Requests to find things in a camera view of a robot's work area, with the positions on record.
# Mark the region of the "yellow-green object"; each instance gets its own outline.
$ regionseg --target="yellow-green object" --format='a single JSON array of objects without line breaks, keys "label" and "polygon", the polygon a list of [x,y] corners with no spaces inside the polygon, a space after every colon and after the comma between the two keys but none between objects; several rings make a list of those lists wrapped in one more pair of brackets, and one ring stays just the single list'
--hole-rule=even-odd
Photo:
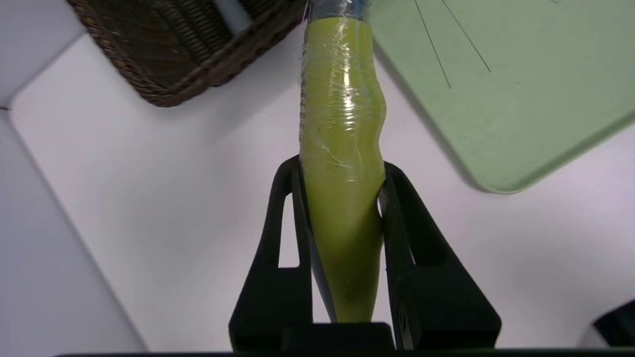
[{"label": "yellow-green object", "polygon": [[361,20],[322,18],[307,26],[305,41],[300,160],[313,234],[337,321],[370,321],[385,179],[372,33]]},{"label": "yellow-green object", "polygon": [[633,0],[374,0],[370,9],[391,67],[475,183],[499,193],[635,121],[634,18]]}]

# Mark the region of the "black clamp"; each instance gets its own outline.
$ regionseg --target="black clamp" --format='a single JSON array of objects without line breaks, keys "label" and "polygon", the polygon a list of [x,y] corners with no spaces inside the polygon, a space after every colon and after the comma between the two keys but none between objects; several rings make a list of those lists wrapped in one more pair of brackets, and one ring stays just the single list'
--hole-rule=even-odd
[{"label": "black clamp", "polygon": [[[501,327],[496,310],[443,238],[408,177],[392,164],[386,163],[385,169],[379,199],[397,349],[493,347]],[[289,193],[300,265],[278,268],[284,200]],[[302,170],[295,156],[279,167],[273,181],[260,244],[229,323],[234,350],[392,349],[385,325],[313,325],[311,232]],[[366,338],[360,341],[356,336]]]}]

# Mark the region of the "light green tray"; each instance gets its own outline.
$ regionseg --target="light green tray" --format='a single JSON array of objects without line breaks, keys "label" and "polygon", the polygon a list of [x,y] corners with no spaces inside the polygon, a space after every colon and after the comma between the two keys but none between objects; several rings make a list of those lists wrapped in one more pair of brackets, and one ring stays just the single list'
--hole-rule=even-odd
[{"label": "light green tray", "polygon": [[375,0],[371,23],[487,191],[523,190],[635,119],[634,0]]}]

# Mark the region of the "clear plastic film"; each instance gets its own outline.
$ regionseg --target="clear plastic film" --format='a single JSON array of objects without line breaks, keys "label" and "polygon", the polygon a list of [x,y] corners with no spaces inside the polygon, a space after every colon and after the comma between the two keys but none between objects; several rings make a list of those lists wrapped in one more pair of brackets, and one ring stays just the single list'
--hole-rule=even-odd
[{"label": "clear plastic film", "polygon": [[370,0],[309,1],[300,160],[331,320],[370,321],[382,246],[377,195],[385,100],[375,75]]}]

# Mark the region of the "brown woven basket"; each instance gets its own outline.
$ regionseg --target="brown woven basket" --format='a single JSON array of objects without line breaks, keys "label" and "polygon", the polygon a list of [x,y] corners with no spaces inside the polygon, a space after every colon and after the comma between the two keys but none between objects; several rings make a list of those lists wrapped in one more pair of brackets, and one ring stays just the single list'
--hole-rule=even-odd
[{"label": "brown woven basket", "polygon": [[225,84],[302,20],[307,0],[240,0],[233,36],[212,0],[68,0],[97,45],[150,103],[181,104]]}]

